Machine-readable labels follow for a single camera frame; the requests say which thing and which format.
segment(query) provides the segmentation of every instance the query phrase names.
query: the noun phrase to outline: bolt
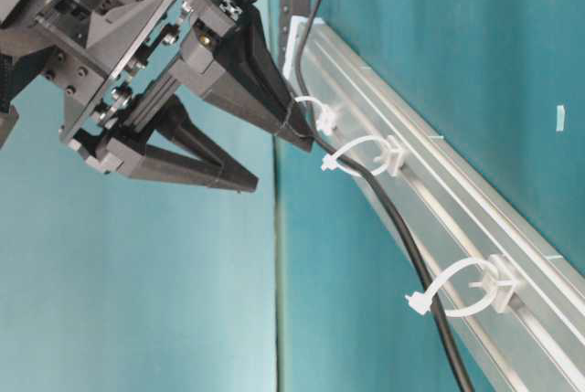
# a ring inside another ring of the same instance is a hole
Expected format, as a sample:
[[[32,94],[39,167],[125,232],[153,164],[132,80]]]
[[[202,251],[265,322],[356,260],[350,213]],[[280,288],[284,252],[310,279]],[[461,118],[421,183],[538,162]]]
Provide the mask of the bolt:
[[[163,39],[163,45],[171,46],[176,43],[179,39],[179,36],[176,34],[168,33],[165,38]]]
[[[199,37],[199,42],[201,42],[201,45],[203,45],[204,47],[208,47],[209,45],[211,45],[211,39],[205,35]]]

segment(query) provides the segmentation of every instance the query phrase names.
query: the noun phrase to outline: white plastic clip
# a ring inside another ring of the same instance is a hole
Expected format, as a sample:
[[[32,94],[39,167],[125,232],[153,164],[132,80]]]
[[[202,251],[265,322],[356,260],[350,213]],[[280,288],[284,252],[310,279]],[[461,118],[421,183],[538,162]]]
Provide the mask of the white plastic clip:
[[[494,306],[498,313],[504,313],[505,307],[507,307],[510,298],[514,294],[517,281],[510,273],[501,275],[500,270],[502,267],[498,265],[499,261],[501,261],[501,257],[493,255],[489,261],[468,258],[455,262],[435,279],[426,292],[415,291],[412,296],[406,296],[410,308],[421,315],[428,313],[431,310],[432,298],[455,273],[467,267],[480,266],[484,269],[484,277],[482,281],[470,284],[470,287],[483,288],[486,291],[484,298],[470,307],[448,310],[445,311],[445,314],[449,317],[468,317],[482,312],[489,306]],[[506,280],[502,281],[501,276],[505,276]]]
[[[351,143],[344,145],[335,154],[328,154],[326,157],[324,157],[321,169],[323,171],[327,171],[336,170],[337,168],[339,168],[340,170],[348,173],[349,175],[360,177],[359,173],[341,165],[339,162],[337,162],[337,160],[342,155],[344,155],[346,152],[356,147],[357,145],[369,142],[380,143],[384,150],[384,152],[379,157],[374,159],[374,162],[377,163],[382,162],[383,164],[379,168],[373,170],[371,172],[372,175],[381,175],[385,171],[388,171],[392,177],[396,177],[399,174],[400,168],[402,168],[402,166],[404,165],[406,152],[402,148],[402,145],[400,145],[396,137],[392,135],[390,135],[388,139],[381,138],[380,136],[364,136],[361,138],[357,138]]]
[[[317,118],[317,130],[326,136],[331,136],[336,125],[337,117],[335,112],[327,104],[320,102],[315,97],[299,97],[296,102],[312,102],[319,106],[321,113]]]

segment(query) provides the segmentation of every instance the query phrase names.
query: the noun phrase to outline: metal profile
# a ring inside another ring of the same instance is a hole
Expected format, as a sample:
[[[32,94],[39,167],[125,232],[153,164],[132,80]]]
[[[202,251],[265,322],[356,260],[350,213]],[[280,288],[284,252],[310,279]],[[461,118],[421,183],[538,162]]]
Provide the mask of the metal profile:
[[[302,30],[292,32],[287,59],[294,55],[294,38]],[[329,26],[314,26],[303,73],[312,95],[335,112],[334,142],[391,134],[406,147],[399,175],[385,174],[380,181],[435,275],[457,260],[495,254],[505,257],[521,281],[504,313],[490,309],[451,321],[494,388],[585,390],[581,275]],[[378,151],[374,144],[363,144],[351,154],[370,164]],[[398,238],[363,180],[356,181]],[[477,289],[450,283],[441,291],[446,307],[456,309],[481,295]]]

